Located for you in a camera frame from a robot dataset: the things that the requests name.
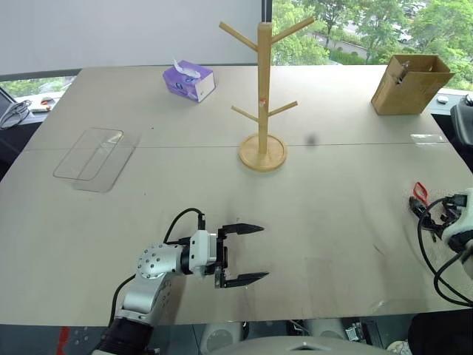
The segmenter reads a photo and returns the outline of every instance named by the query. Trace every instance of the window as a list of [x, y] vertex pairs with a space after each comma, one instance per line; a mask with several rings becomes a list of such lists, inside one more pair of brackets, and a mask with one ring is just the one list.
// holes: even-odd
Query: window
[[30, 109], [41, 111], [41, 106], [51, 108], [66, 92], [75, 76], [39, 78], [0, 82], [0, 87], [17, 102], [30, 100]]
[[472, 0], [273, 0], [273, 31], [313, 16], [273, 46], [273, 65], [387, 64], [393, 54], [437, 54], [473, 90]]

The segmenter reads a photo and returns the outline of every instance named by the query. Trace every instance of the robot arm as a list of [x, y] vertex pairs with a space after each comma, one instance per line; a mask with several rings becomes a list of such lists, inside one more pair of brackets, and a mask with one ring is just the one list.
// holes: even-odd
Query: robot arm
[[205, 230], [204, 221], [199, 223], [199, 230], [192, 237], [146, 248], [138, 259], [135, 278], [123, 305], [93, 355], [142, 354], [153, 327], [158, 324], [169, 302], [172, 280], [177, 275], [214, 275], [215, 288], [249, 285], [266, 276], [267, 272], [259, 272], [227, 280], [225, 275], [228, 250], [224, 240], [227, 234], [248, 234], [262, 230], [259, 226], [238, 223], [223, 226], [217, 234], [212, 234]]
[[441, 202], [443, 224], [431, 218], [426, 207], [415, 197], [409, 199], [411, 210], [422, 219], [422, 228], [435, 233], [451, 250], [461, 253], [465, 272], [473, 279], [473, 189], [445, 197]]

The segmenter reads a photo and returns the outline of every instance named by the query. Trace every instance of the wooden peg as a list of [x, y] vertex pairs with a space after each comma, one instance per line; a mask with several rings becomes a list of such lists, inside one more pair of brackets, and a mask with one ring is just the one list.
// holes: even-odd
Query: wooden peg
[[233, 28], [231, 28], [230, 26], [228, 26], [225, 22], [220, 22], [219, 27], [222, 30], [226, 31], [227, 33], [231, 34], [233, 37], [235, 37], [239, 41], [241, 41], [244, 44], [246, 44], [247, 46], [249, 46], [255, 52], [258, 51], [258, 47], [255, 45], [255, 43], [250, 41], [248, 38], [244, 37], [244, 35], [242, 35], [240, 32], [238, 32], [238, 31], [234, 30]]
[[287, 28], [286, 30], [278, 33], [271, 39], [271, 43], [274, 44], [277, 41], [283, 39], [284, 37], [288, 37], [289, 35], [292, 35], [294, 32], [299, 31], [300, 29], [308, 26], [309, 24], [313, 23], [314, 19], [313, 17], [306, 18], [303, 21], [300, 21], [298, 24], [294, 24], [293, 26]]
[[285, 111], [286, 109], [290, 109], [291, 107], [297, 106], [297, 101], [291, 102], [290, 104], [284, 105], [283, 107], [280, 107], [278, 109], [274, 109], [273, 111], [268, 113], [268, 116], [275, 115], [277, 113], [280, 113], [282, 111]]
[[246, 111], [243, 111], [242, 109], [239, 109], [238, 107], [235, 107], [235, 106], [232, 106], [231, 109], [233, 111], [237, 111], [238, 113], [241, 113], [242, 115], [250, 118], [251, 120], [255, 121], [255, 122], [258, 122], [258, 118], [254, 117], [252, 114], [246, 112]]
[[260, 154], [268, 144], [269, 78], [271, 69], [271, 23], [258, 24], [258, 124]]

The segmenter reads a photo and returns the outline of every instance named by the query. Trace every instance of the purple tissue box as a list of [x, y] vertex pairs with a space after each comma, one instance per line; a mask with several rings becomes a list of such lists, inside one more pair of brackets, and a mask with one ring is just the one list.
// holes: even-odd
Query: purple tissue box
[[195, 71], [200, 78], [178, 72], [175, 67], [170, 67], [163, 73], [163, 78], [170, 92], [201, 102], [215, 89], [214, 72], [200, 65], [180, 61], [179, 66], [184, 70]]

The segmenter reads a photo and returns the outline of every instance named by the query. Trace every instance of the green foliage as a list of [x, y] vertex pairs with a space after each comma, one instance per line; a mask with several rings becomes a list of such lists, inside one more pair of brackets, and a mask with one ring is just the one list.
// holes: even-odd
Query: green foliage
[[388, 64], [394, 54], [403, 53], [403, 47], [397, 41], [379, 46], [373, 54], [370, 64]]
[[37, 95], [42, 92], [61, 91], [62, 86], [62, 78], [27, 79], [4, 81], [0, 83], [0, 87], [15, 98]]
[[[313, 8], [296, 6], [286, 0], [275, 0], [273, 2], [273, 34], [304, 20], [311, 16]], [[314, 27], [289, 35], [273, 45], [273, 65], [311, 65], [325, 64], [328, 51], [320, 46], [310, 35]]]
[[332, 37], [334, 41], [345, 41], [357, 46], [362, 46], [361, 39], [357, 35], [345, 32], [342, 28], [336, 27], [332, 30]]
[[442, 39], [447, 47], [463, 48], [473, 55], [473, 1], [433, 0], [419, 11], [411, 33], [422, 51], [436, 39]]
[[337, 25], [343, 26], [348, 23], [350, 9], [354, 9], [353, 0], [303, 0], [307, 9], [313, 10], [313, 16], [325, 23], [327, 28], [327, 40], [325, 47], [328, 47], [329, 39], [332, 39], [332, 29]]
[[379, 47], [393, 46], [397, 42], [392, 25], [404, 24], [406, 19], [397, 0], [366, 0], [364, 6], [358, 32], [364, 35], [362, 42], [367, 49], [368, 63]]
[[353, 54], [343, 53], [342, 51], [339, 51], [339, 50], [330, 51], [330, 59], [343, 65], [364, 64], [364, 59], [358, 57], [358, 53], [356, 53], [356, 55], [353, 55]]
[[411, 34], [421, 53], [438, 54], [456, 73], [448, 87], [473, 89], [472, 0], [433, 0], [419, 11]]

